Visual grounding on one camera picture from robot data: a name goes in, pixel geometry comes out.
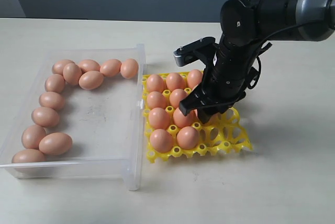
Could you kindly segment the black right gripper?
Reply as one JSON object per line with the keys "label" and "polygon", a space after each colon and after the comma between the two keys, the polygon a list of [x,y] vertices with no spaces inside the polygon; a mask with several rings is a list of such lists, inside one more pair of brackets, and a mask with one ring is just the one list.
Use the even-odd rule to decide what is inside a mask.
{"label": "black right gripper", "polygon": [[197,118],[202,124],[212,122],[218,111],[227,111],[236,102],[244,99],[246,89],[250,88],[251,72],[242,79],[227,79],[226,76],[214,76],[204,73],[201,87],[194,88],[180,101],[178,108],[184,116],[197,109]]}

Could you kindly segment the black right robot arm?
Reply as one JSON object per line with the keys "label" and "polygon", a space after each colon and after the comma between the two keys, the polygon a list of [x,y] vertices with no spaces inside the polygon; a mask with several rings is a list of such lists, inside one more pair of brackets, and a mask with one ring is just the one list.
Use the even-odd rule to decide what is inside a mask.
{"label": "black right robot arm", "polygon": [[228,0],[220,11],[220,40],[201,38],[175,50],[178,66],[204,63],[202,81],[179,103],[207,123],[253,89],[261,69],[254,62],[273,41],[323,41],[334,33],[334,0]]}

